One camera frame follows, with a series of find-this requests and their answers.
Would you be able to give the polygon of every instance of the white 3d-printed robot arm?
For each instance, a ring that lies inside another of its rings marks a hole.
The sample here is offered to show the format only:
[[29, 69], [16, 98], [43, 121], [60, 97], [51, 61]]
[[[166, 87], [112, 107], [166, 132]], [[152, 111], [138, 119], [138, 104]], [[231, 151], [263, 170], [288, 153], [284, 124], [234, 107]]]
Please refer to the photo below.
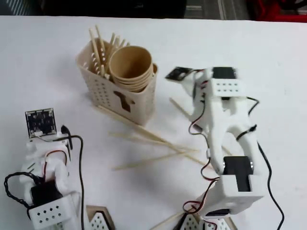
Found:
[[191, 117], [199, 117], [205, 106], [196, 125], [208, 135], [210, 149], [207, 156], [220, 175], [200, 211], [203, 218], [237, 214], [264, 196], [265, 183], [255, 133], [248, 132], [238, 140], [244, 156], [224, 157], [222, 152], [222, 141], [227, 132], [237, 138], [254, 126], [248, 117], [247, 100], [243, 84], [232, 68], [206, 69], [195, 82], [195, 110]]

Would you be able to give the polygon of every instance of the perforated white plastic part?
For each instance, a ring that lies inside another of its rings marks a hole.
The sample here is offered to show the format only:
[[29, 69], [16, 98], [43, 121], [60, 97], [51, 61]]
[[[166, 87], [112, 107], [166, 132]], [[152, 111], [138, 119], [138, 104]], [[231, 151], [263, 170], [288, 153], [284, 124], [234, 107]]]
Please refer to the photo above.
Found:
[[193, 217], [193, 215], [187, 215], [180, 228], [180, 230], [198, 230], [198, 229], [199, 229], [198, 222]]
[[208, 82], [208, 90], [218, 97], [243, 97], [244, 88], [238, 79], [215, 79]]
[[[207, 219], [206, 221], [215, 223], [217, 225], [216, 230], [231, 230], [224, 219]], [[215, 225], [206, 223], [204, 220], [200, 221], [200, 230], [215, 230]]]
[[91, 230], [109, 230], [104, 215], [96, 212], [91, 220]]
[[57, 224], [56, 230], [64, 230], [62, 222]]
[[36, 230], [44, 229], [66, 221], [75, 215], [75, 207], [71, 196], [52, 201], [29, 211], [31, 221]]

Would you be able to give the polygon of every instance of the white plastic bracket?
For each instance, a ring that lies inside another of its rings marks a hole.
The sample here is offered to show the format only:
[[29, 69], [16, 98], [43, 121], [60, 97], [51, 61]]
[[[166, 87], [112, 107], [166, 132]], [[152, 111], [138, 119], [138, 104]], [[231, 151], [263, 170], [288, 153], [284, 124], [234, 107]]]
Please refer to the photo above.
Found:
[[193, 215], [189, 214], [184, 219], [180, 230], [200, 230], [197, 220]]
[[76, 208], [71, 195], [29, 211], [34, 229], [44, 229], [62, 222], [64, 229], [78, 229]]
[[96, 212], [91, 220], [91, 230], [109, 230], [104, 215]]
[[[228, 226], [224, 219], [207, 219], [206, 221], [216, 224], [216, 230], [231, 230], [231, 228]], [[215, 225], [206, 221], [203, 219], [200, 221], [199, 230], [215, 230]]]

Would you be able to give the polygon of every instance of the paper cup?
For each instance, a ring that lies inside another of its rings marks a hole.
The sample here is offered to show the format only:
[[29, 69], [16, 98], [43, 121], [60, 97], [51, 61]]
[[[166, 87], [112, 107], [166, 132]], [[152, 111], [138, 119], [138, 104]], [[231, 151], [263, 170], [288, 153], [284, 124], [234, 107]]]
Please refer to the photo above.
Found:
[[110, 58], [109, 68], [115, 83], [139, 85], [153, 76], [153, 62], [148, 50], [139, 46], [125, 46]]

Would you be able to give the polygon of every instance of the dark floor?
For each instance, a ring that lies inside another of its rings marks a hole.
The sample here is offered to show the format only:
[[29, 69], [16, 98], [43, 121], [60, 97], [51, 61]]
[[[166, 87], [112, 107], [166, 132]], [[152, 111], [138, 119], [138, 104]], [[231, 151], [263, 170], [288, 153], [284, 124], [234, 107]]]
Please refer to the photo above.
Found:
[[250, 20], [246, 0], [188, 0], [185, 18]]

